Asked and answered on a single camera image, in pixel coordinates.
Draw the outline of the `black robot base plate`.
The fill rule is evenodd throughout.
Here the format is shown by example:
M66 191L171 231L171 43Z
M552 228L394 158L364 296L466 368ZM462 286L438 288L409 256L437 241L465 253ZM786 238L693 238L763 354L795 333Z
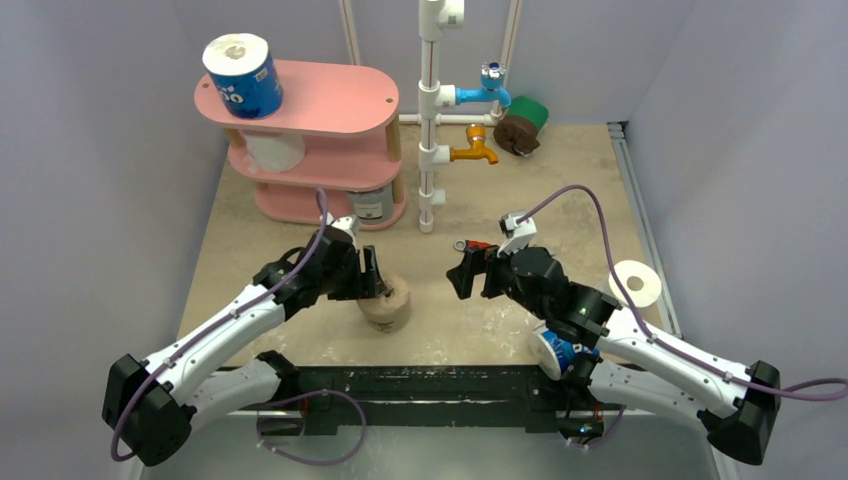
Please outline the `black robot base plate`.
M269 401L303 415L307 435L367 424L519 428L586 441L605 430L594 400L533 365L301 367Z

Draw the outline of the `orange brass faucet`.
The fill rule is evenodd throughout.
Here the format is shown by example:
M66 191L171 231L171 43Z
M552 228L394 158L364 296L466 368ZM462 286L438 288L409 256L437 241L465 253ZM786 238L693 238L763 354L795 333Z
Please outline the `orange brass faucet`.
M499 162L498 155L486 145L487 134L484 125L472 124L465 130L468 147L466 149L449 149L449 160L473 161L485 160L489 165Z

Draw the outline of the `blue toilet paper roll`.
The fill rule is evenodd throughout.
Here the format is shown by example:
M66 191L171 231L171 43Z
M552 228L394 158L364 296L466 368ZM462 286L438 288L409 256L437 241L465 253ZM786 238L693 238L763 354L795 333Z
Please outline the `blue toilet paper roll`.
M268 42L252 33L222 35L202 53L225 108L240 119L261 119L282 106L284 90Z

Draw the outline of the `green brown wrapped roll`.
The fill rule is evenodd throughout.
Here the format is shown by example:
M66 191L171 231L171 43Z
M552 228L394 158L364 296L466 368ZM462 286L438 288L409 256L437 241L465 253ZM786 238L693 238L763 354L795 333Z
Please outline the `green brown wrapped roll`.
M540 147L538 137L548 120L549 110L542 103L515 97L494 128L494 140L511 154L528 157Z

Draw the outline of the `aluminium frame rail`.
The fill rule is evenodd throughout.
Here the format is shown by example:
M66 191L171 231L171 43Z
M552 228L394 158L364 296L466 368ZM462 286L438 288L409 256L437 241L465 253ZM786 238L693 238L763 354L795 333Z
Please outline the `aluminium frame rail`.
M607 125L607 129L630 202L636 231L645 257L644 263L650 266L661 280L661 292L655 302L662 322L660 328L668 336L680 338L682 333L668 293L662 261L636 178L624 128L619 123L610 123ZM631 310L624 309L614 314L613 326L613 332L619 336L619 339L613 344L615 354L622 353L627 347L645 347L647 345L646 335L636 324ZM703 409L703 406L686 392L648 371L627 372L622 367L615 367L611 381L612 387L605 396L615 402L624 403L633 409L661 415L693 428L702 426L697 413Z

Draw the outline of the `white toilet roll at right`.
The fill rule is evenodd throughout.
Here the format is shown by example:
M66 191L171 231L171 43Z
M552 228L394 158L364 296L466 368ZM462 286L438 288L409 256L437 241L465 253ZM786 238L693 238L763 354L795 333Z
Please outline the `white toilet roll at right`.
M627 305L624 293L633 300L637 309L645 309L654 305L663 292L659 275L648 265L635 261L623 260L614 265L614 272L622 282L620 289L611 273L607 274L601 286L607 294L612 295L622 304Z

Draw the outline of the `pink three-tier shelf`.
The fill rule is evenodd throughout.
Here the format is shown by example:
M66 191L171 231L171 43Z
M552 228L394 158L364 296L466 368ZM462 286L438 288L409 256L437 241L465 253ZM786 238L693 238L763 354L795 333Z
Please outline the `pink three-tier shelf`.
M386 73L367 66L278 60L283 104L273 115L240 119L225 108L209 76L194 90L199 113L221 127L230 142L227 159L233 169L254 184L253 199L265 216L284 222L315 224L316 189L325 190L330 212L352 214L348 192L363 192L391 184L394 214L379 230L398 221L406 207L401 175L399 90ZM293 169L281 173L250 173L241 131L292 133L304 138L306 153Z

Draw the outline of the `blue wrapped roll near base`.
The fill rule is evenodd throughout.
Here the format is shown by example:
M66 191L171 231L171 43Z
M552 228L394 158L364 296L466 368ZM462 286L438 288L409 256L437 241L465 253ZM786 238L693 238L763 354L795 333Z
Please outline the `blue wrapped roll near base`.
M570 343L559 338L545 325L539 325L531 331L529 345L539 367L554 381L563 377L577 354L600 355L596 348L588 348L585 345Z

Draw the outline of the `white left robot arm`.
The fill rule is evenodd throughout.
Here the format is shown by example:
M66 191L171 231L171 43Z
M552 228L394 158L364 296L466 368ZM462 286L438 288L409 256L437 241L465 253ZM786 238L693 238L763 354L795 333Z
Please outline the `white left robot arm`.
M331 388L306 390L300 370L267 351L227 373L224 362L320 299L376 300L388 286L372 245L321 228L302 247L265 264L212 318L169 346L138 359L126 354L109 369L102 419L111 428L112 460L156 466L201 427L250 406L304 407Z

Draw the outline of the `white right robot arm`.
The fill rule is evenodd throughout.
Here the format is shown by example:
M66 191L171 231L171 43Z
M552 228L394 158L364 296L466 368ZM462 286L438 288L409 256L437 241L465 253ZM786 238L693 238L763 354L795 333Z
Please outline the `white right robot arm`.
M593 287L571 281L543 247L500 256L497 248L468 248L446 277L460 299L484 277L482 297L506 296L559 339L584 346L558 379L576 407L592 400L626 405L702 426L711 446L745 464L760 465L780 402L780 373L765 361L750 366L706 353L653 326Z

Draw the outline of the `plain white toilet paper roll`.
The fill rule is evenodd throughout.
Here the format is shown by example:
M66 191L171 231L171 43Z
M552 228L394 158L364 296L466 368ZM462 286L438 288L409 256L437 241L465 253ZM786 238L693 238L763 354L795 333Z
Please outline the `plain white toilet paper roll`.
M296 167L304 158L304 138L292 133L241 131L247 149L250 173L281 173Z

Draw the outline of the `white PVC pipe stand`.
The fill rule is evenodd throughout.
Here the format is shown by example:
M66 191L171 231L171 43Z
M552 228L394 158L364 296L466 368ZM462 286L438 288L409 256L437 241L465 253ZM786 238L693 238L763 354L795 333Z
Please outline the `white PVC pipe stand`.
M503 45L497 61L508 67L512 60L522 3L512 1L507 11ZM457 86L443 84L439 79L440 42L447 29L460 29L465 23L463 1L420 1L418 3L418 35L421 45L420 78L417 84L417 112L400 115L393 121L393 129L401 123L414 123L420 127L418 143L418 225L428 234L435 225L435 209L445 203L445 191L435 185L435 168L449 165L449 149L454 148L437 141L437 127L441 124L472 124L491 127L497 124L506 108L497 102L455 104Z

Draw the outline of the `red handled adjustable wrench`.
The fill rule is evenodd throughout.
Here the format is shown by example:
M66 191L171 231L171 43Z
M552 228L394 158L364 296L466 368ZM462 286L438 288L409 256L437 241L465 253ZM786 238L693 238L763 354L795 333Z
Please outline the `red handled adjustable wrench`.
M476 253L480 252L483 256L486 256L488 251L492 248L495 250L498 249L497 244L491 244L488 242L477 241L477 240L456 240L453 243L453 247L456 251L461 252L463 254L466 253Z

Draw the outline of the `blue plastic faucet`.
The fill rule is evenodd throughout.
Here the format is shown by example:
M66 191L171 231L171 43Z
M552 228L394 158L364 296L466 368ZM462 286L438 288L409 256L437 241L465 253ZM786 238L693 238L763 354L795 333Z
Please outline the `blue plastic faucet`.
M455 89L455 104L497 102L502 108L512 103L510 93L504 87L507 67L499 62L484 63L481 67L480 84L477 89Z

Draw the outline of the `grey toilet paper roll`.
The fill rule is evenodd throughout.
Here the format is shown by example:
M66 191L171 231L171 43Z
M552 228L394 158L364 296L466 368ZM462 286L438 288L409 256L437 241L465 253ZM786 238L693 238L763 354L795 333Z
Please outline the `grey toilet paper roll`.
M394 214L393 189L391 184L363 192L348 192L352 214L363 225L376 225L389 220Z

